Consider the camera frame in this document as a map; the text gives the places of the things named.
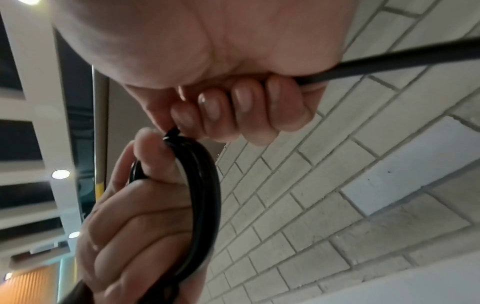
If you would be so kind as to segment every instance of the ceiling light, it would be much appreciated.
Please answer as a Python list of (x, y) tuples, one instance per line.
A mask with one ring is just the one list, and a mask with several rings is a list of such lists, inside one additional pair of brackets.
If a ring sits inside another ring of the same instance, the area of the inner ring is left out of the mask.
[(68, 238), (76, 238), (80, 235), (80, 231), (77, 232), (72, 232), (70, 235), (68, 235)]
[(39, 4), (40, 2), (40, 0), (18, 0), (18, 1), (28, 4), (29, 6), (34, 6), (36, 4)]
[(67, 178), (70, 176), (70, 171), (68, 170), (57, 170), (57, 171), (54, 171), (51, 176), (54, 178), (54, 179), (64, 179), (64, 178)]

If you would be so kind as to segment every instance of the fingernail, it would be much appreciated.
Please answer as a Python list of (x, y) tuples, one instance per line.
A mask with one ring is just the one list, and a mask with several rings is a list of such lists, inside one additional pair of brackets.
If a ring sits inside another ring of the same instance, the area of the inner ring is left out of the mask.
[(247, 87), (239, 87), (235, 89), (234, 94), (240, 111), (244, 113), (250, 111), (254, 98), (252, 91)]
[(107, 287), (107, 289), (105, 289), (104, 295), (109, 303), (115, 303), (120, 300), (120, 296), (122, 295), (121, 288), (122, 285), (120, 284), (120, 282), (115, 282), (109, 287)]
[(198, 103), (205, 109), (210, 120), (216, 121), (220, 118), (220, 104), (217, 98), (206, 99), (204, 94), (200, 94)]
[(176, 110), (172, 110), (171, 117), (173, 118), (173, 120), (175, 120), (176, 123), (180, 123), (184, 127), (187, 127), (189, 129), (194, 127), (194, 119), (187, 112), (179, 113)]
[(280, 94), (281, 94), (281, 86), (280, 81), (278, 79), (271, 79), (267, 83), (268, 89), (268, 96), (270, 97), (270, 107), (275, 108), (279, 104)]

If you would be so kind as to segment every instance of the round light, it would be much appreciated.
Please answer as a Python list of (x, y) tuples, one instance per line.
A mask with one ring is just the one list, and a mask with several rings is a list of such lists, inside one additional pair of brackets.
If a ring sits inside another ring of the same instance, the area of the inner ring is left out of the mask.
[(54, 179), (64, 179), (64, 178), (67, 178), (70, 176), (70, 171), (68, 170), (57, 170), (57, 171), (54, 171), (51, 176), (54, 178)]
[(39, 4), (40, 0), (18, 0), (22, 3), (28, 4), (29, 6), (34, 6), (36, 4)]
[(68, 238), (76, 238), (80, 235), (80, 231), (77, 232), (72, 232), (70, 235), (68, 235)]

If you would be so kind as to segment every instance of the white panel on wall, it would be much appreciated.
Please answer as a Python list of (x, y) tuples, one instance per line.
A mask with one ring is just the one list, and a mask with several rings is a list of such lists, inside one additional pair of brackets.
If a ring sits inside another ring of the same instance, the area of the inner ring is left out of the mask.
[(480, 133), (445, 117), (342, 191), (368, 215), (479, 158)]

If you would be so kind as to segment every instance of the brick wall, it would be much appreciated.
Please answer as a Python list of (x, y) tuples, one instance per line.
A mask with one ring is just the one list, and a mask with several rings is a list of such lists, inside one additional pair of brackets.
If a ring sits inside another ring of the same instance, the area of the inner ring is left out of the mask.
[[(353, 59), (480, 34), (478, 0), (361, 0)], [(293, 304), (480, 249), (480, 62), (330, 83), (315, 119), (217, 161), (201, 303)]]

